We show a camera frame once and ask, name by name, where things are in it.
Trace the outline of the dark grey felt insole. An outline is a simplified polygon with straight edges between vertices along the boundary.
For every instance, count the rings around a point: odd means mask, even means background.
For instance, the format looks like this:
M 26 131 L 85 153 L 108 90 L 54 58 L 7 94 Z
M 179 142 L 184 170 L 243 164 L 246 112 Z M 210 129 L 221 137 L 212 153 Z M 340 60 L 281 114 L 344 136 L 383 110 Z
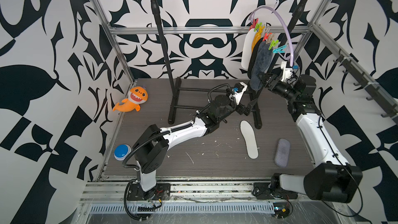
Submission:
M 250 87 L 258 91 L 262 87 L 259 74 L 266 73 L 273 59 L 273 51 L 270 49 L 270 43 L 262 41 L 258 45 L 256 59 L 251 70 Z

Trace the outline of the lilac round clip hanger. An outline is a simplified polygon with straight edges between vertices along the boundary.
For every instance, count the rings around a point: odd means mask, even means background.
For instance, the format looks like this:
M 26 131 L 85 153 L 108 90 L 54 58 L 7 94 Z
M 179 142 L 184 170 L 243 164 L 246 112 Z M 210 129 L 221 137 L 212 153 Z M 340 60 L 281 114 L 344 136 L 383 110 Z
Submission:
M 269 6 L 266 6 L 266 5 L 258 6 L 257 8 L 255 8 L 255 9 L 250 13 L 250 15 L 249 15 L 250 23 L 254 23 L 255 14 L 256 14 L 256 12 L 257 12 L 258 10 L 260 10 L 260 9 L 267 9 L 267 10 L 271 11 L 271 12 L 277 17 L 277 19 L 279 20 L 279 22 L 281 23 L 281 25 L 282 25 L 282 27 L 283 27 L 283 29 L 284 29 L 284 32 L 285 32 L 285 34 L 286 34 L 287 42 L 288 42 L 288 46 L 289 46 L 289 50 L 290 50 L 289 64 L 290 64 L 291 67 L 293 67 L 293 66 L 294 66 L 294 57 L 295 57 L 295 56 L 294 56 L 294 48 L 293 48 L 293 44 L 292 44 L 290 32 L 289 32 L 289 30 L 288 30 L 288 27 L 287 27 L 286 23 L 284 22 L 284 20 L 283 20 L 283 18 L 281 17 L 281 15 L 277 12 L 277 10 L 275 10 L 273 7 L 269 7 Z

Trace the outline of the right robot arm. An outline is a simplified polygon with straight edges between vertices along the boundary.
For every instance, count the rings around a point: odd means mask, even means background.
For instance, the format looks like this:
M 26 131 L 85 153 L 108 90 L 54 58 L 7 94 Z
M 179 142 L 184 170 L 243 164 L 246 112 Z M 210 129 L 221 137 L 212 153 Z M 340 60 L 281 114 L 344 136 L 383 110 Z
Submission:
M 311 200 L 350 203 L 360 192 L 363 173 L 359 167 L 349 164 L 328 134 L 313 99 L 316 80 L 301 75 L 290 85 L 276 74 L 261 74 L 259 78 L 264 88 L 287 100 L 288 111 L 314 165 L 305 176 L 275 173 L 269 185 L 270 193 L 275 197 L 294 193 L 307 195 Z

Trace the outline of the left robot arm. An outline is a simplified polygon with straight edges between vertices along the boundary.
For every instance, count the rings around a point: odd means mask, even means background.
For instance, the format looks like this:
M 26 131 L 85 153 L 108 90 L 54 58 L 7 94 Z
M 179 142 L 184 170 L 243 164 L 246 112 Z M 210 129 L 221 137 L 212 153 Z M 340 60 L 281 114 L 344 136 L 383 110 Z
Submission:
M 247 88 L 248 85 L 244 82 L 233 87 L 229 84 L 218 85 L 208 90 L 207 105 L 198 110 L 192 120 L 167 128 L 159 128 L 155 124 L 147 128 L 122 162 L 124 168 L 137 172 L 139 189 L 144 195 L 154 194 L 157 186 L 156 170 L 169 149 L 213 133 L 233 113 L 248 116 L 252 112 L 257 99 L 247 105 L 241 103 Z

